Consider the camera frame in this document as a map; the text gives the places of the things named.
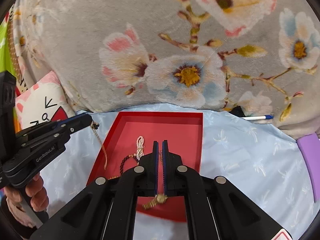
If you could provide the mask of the left hand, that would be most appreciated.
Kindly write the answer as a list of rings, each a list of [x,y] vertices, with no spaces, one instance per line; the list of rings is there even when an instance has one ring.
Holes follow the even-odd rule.
[[[46,211],[49,198],[44,188],[43,179],[39,173],[28,183],[25,192],[27,196],[31,198],[31,207],[35,212]],[[10,186],[6,186],[4,188],[4,194],[7,197],[7,205],[13,217],[23,226],[33,228],[35,226],[34,221],[25,213],[21,206],[21,193]]]

